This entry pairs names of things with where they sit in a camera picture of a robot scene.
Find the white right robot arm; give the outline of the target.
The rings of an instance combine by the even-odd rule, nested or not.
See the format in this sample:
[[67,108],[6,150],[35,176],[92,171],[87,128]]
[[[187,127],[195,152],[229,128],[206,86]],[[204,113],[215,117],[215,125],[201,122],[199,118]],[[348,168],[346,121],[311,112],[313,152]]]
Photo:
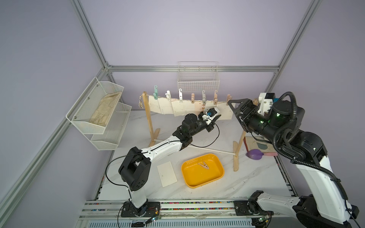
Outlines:
[[264,137],[275,152],[300,170],[309,186],[308,196],[280,197],[254,192],[248,207],[252,213],[266,211],[296,218],[307,228],[349,228],[359,208],[348,201],[341,180],[333,173],[322,139],[300,129],[305,110],[292,92],[276,98],[264,94],[255,105],[250,99],[230,100],[228,106],[247,133]]

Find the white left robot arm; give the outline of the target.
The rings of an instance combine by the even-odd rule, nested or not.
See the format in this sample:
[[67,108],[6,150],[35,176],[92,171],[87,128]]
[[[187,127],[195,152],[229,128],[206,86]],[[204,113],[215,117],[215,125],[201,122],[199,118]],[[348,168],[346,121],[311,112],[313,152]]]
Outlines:
[[144,185],[148,181],[152,163],[185,149],[199,132],[212,131],[220,117],[218,108],[211,108],[198,115],[187,114],[182,124],[166,140],[142,150],[137,147],[129,150],[118,173],[129,188],[131,204],[135,209],[147,207]]

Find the pink lettered postcard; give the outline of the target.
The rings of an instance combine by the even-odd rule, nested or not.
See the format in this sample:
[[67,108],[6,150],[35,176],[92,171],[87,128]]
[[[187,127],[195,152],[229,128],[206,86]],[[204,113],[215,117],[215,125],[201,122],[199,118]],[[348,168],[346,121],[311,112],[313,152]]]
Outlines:
[[205,110],[205,104],[201,102],[195,102],[194,103],[194,112],[198,115],[200,112],[203,112]]

